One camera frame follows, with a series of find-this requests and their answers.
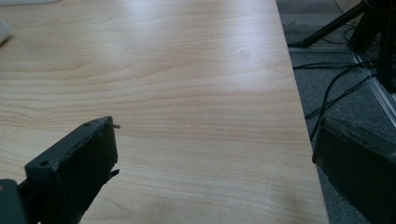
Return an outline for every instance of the desk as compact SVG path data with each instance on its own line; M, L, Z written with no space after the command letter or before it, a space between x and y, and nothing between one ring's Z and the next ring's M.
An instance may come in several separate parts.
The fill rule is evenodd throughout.
M120 174L82 223L327 223L274 0L1 7L0 176L111 115Z

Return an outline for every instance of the black stand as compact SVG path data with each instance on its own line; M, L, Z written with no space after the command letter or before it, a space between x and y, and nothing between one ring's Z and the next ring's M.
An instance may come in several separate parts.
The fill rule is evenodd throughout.
M377 78L388 92L396 92L392 84L392 57L396 40L395 0L362 0L357 6L330 22L308 38L294 44L291 48L308 48L324 36L363 13L361 21L349 41L354 52L368 49L380 32L380 48L377 66Z

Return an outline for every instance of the wood grain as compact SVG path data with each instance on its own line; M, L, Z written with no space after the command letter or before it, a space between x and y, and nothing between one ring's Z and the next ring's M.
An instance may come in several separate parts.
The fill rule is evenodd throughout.
M1 7L0 176L80 123L120 175L82 223L328 223L274 0Z

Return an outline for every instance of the carpeted floor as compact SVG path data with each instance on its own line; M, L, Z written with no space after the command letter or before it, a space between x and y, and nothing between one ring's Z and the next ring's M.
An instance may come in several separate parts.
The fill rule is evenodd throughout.
M285 36L289 43L301 40L305 36L312 34L321 26L284 24ZM327 38L334 42L345 42L343 37L345 29L343 27ZM291 62L293 66L307 63L353 63L352 55L343 51L343 45L334 45L325 41L320 41L320 46L340 49L338 52L291 52ZM320 107L324 92L332 79L341 70L296 70L295 78L301 96L304 113ZM337 81L330 93L330 99L340 95L345 90L363 80L359 69L353 70L348 75ZM396 143L396 129L391 124L381 105L376 100L367 83L364 83L354 93L348 95L335 106L326 111L326 117L337 118L353 122L364 129L381 135ZM306 121L308 131L311 132L318 117ZM346 202L332 187L327 177L319 171L319 179L323 190L325 203L328 209L331 224L361 224L368 223L365 218L348 202Z

